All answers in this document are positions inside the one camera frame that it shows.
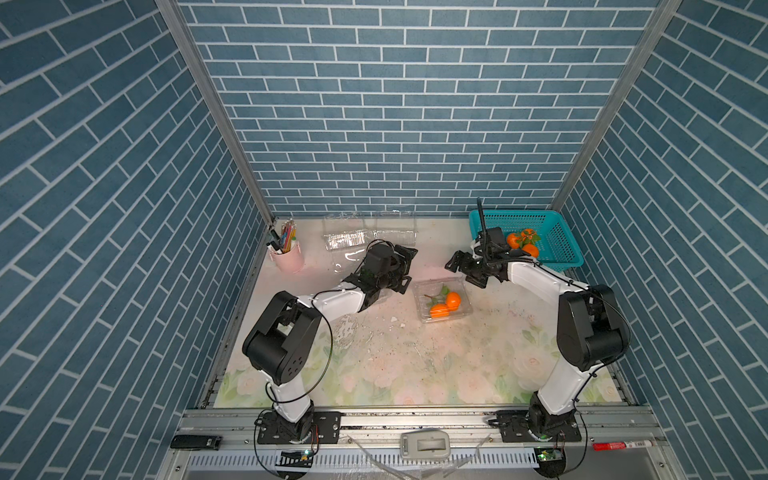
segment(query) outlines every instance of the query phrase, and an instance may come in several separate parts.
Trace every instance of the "black mounting plate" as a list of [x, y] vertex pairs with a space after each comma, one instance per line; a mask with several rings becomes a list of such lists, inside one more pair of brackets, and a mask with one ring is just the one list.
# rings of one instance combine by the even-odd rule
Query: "black mounting plate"
[[[263, 427], [259, 430], [257, 443], [259, 445], [293, 445], [290, 439], [281, 436], [277, 431], [277, 413], [265, 412], [263, 415]], [[320, 443], [339, 443], [339, 430], [341, 429], [341, 412], [315, 412], [312, 416], [314, 431], [317, 425], [317, 435]]]
[[[528, 410], [499, 410], [496, 412], [498, 420], [498, 429], [502, 433], [502, 442], [520, 443], [538, 440], [528, 429]], [[561, 429], [565, 438], [560, 437], [559, 441], [580, 442], [581, 432], [577, 426], [563, 425]]]

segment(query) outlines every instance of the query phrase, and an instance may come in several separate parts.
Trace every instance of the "robotic arm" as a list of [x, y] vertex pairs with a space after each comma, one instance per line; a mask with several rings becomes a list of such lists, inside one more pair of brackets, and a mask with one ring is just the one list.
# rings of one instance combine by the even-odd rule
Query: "robotic arm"
[[418, 250], [374, 240], [354, 273], [338, 286], [315, 295], [276, 294], [243, 343], [243, 354], [264, 374], [274, 395], [278, 431], [292, 442], [302, 442], [313, 424], [314, 404], [299, 375], [320, 320], [328, 322], [347, 313], [362, 312], [389, 288], [404, 294], [411, 282], [411, 261]]
[[561, 358], [547, 382], [531, 397], [528, 429], [538, 440], [555, 437], [574, 423], [574, 400], [595, 372], [624, 355], [629, 325], [619, 313], [613, 291], [605, 285], [564, 278], [522, 250], [513, 250], [500, 227], [488, 229], [478, 199], [482, 229], [470, 245], [445, 265], [460, 271], [473, 285], [485, 288], [490, 276], [523, 286], [558, 307], [557, 341]]

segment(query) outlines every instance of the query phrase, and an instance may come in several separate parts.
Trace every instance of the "red marker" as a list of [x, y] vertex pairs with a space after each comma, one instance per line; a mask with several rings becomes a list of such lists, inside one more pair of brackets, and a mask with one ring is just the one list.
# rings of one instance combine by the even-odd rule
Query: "red marker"
[[594, 443], [592, 448], [600, 450], [623, 450], [623, 449], [646, 449], [653, 446], [650, 440], [640, 440], [638, 442], [610, 442], [610, 443]]

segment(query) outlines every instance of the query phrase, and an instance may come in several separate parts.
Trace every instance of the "metal vent grille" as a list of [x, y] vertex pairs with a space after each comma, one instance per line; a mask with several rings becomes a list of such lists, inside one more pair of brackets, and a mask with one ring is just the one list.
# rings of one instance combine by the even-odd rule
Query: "metal vent grille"
[[[397, 449], [369, 449], [377, 461], [384, 465], [408, 470], [422, 466], [437, 465], [440, 462], [409, 461], [404, 460]], [[451, 449], [451, 460], [458, 461], [472, 456], [473, 448]], [[267, 468], [274, 468], [280, 451], [264, 450], [259, 452], [261, 462]], [[525, 447], [501, 447], [486, 449], [478, 458], [472, 459], [463, 468], [480, 469], [508, 469], [508, 468], [535, 468], [538, 467], [534, 450]], [[225, 452], [194, 452], [190, 456], [188, 464], [190, 471], [237, 471], [237, 470], [261, 470], [253, 450], [235, 450]], [[284, 471], [306, 471], [304, 468], [281, 467]], [[315, 457], [312, 472], [338, 473], [348, 472], [377, 472], [378, 469], [370, 463], [362, 452], [349, 449], [331, 449], [323, 447], [323, 450]]]

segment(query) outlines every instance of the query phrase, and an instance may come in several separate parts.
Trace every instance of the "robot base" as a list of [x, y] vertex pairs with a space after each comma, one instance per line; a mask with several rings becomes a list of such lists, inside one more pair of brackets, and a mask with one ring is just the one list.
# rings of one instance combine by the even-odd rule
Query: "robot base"
[[[309, 423], [306, 439], [299, 438], [301, 424]], [[274, 411], [266, 412], [263, 416], [262, 428], [259, 430], [257, 443], [259, 445], [294, 445], [296, 443], [311, 443], [317, 426], [317, 436], [320, 443], [339, 443], [339, 428], [341, 412], [315, 412], [314, 408], [307, 410], [304, 417], [297, 423], [290, 423]]]
[[581, 432], [576, 423], [574, 410], [562, 415], [552, 415], [538, 399], [538, 392], [531, 397], [528, 410], [499, 410], [496, 412], [499, 430], [504, 443], [558, 441], [580, 442]]
[[[498, 419], [499, 424], [503, 425], [498, 429], [502, 434], [502, 442], [504, 443], [521, 443], [530, 442], [531, 440], [541, 442], [548, 441], [547, 439], [537, 438], [531, 433], [527, 410], [499, 410], [496, 412], [496, 418]], [[579, 432], [578, 427], [574, 428], [571, 426], [572, 423], [573, 422], [569, 422], [564, 424], [561, 428], [558, 428], [555, 435], [562, 431], [565, 435], [564, 440], [566, 442], [580, 442], [581, 433]]]

